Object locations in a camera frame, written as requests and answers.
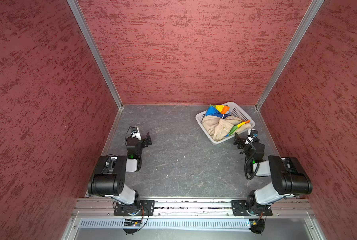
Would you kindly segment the beige drawstring shorts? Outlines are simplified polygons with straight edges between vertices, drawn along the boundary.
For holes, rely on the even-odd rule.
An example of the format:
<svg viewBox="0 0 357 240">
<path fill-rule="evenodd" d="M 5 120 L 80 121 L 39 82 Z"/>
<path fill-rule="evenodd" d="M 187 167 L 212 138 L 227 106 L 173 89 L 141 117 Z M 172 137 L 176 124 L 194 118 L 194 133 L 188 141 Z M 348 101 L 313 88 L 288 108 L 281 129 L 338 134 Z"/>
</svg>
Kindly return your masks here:
<svg viewBox="0 0 357 240">
<path fill-rule="evenodd" d="M 216 116 L 205 116 L 201 124 L 215 142 L 252 128 L 250 120 L 243 121 L 235 116 L 229 116 L 225 119 Z"/>
</svg>

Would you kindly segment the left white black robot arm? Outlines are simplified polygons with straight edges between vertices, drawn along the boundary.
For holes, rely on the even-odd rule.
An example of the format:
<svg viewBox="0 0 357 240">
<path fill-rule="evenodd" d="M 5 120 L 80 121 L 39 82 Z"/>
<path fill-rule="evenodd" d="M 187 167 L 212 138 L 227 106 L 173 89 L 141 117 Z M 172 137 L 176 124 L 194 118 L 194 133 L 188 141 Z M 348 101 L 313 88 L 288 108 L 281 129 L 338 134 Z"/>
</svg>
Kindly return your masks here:
<svg viewBox="0 0 357 240">
<path fill-rule="evenodd" d="M 141 200 L 139 193 L 125 184 L 125 175 L 140 171 L 142 150 L 152 145 L 150 134 L 131 134 L 125 139 L 127 155 L 99 157 L 88 183 L 88 194 L 113 200 L 115 216 L 152 216 L 154 200 Z"/>
</svg>

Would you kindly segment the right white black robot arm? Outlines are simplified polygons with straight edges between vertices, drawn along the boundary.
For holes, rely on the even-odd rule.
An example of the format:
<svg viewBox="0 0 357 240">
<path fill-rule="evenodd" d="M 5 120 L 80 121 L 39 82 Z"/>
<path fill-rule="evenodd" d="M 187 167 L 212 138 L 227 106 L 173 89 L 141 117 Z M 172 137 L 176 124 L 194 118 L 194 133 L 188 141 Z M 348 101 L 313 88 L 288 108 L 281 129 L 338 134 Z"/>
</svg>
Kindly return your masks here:
<svg viewBox="0 0 357 240">
<path fill-rule="evenodd" d="M 248 181 L 255 177 L 271 178 L 266 186 L 251 191 L 246 200 L 231 201 L 234 216 L 272 216 L 275 202 L 312 193 L 311 180 L 297 158 L 271 155 L 264 160 L 265 145 L 254 135 L 243 139 L 235 134 L 233 144 L 245 155 L 244 175 Z"/>
</svg>

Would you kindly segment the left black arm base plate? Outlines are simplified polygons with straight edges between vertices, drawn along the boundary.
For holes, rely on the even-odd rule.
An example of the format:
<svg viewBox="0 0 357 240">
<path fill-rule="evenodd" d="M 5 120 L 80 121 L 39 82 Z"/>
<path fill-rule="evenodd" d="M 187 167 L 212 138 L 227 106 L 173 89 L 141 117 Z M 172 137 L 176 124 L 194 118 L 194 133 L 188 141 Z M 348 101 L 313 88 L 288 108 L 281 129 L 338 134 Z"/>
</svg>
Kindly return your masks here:
<svg viewBox="0 0 357 240">
<path fill-rule="evenodd" d="M 154 212 L 155 200 L 140 200 L 132 205 L 125 205 L 116 202 L 114 206 L 114 216 L 124 217 L 148 217 L 152 216 Z"/>
</svg>

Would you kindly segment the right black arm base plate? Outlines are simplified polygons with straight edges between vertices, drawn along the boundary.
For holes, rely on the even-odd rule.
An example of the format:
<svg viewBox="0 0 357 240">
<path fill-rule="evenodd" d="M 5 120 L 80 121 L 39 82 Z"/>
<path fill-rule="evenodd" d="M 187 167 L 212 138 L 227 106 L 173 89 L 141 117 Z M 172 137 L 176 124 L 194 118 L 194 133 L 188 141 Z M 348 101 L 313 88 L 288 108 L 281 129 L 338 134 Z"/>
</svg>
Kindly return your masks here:
<svg viewBox="0 0 357 240">
<path fill-rule="evenodd" d="M 245 200 L 233 200 L 230 203 L 235 217 L 273 216 L 271 205 L 260 205 Z"/>
</svg>

